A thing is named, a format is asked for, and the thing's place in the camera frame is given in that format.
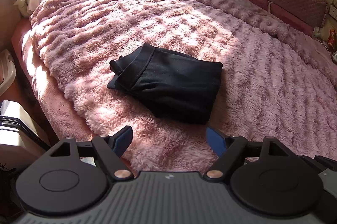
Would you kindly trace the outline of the black pants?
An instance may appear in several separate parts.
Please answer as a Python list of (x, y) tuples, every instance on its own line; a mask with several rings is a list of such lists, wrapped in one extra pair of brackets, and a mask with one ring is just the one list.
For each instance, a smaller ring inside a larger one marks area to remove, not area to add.
[(221, 86), (222, 63), (144, 43), (110, 61), (116, 89), (143, 104), (155, 117), (185, 124), (206, 124)]

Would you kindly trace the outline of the pink fluffy blanket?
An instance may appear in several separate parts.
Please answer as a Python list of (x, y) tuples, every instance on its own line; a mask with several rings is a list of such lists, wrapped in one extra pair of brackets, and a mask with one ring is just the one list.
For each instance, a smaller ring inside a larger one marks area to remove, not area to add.
[[(221, 69), (206, 121), (174, 106), (161, 118), (108, 88), (110, 61), (178, 53)], [(22, 60), (56, 135), (78, 141), (134, 137), (135, 171), (204, 172), (216, 155), (206, 127), (294, 153), (336, 158), (336, 65), (322, 44), (248, 0), (43, 0), (30, 17)]]

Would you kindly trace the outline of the white plastic basket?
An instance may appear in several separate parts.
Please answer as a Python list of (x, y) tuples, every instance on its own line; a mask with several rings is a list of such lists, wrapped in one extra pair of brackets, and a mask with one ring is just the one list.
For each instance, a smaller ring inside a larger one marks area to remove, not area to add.
[(16, 68), (14, 59), (8, 49), (1, 52), (1, 85), (0, 96), (4, 95), (10, 89), (16, 78)]

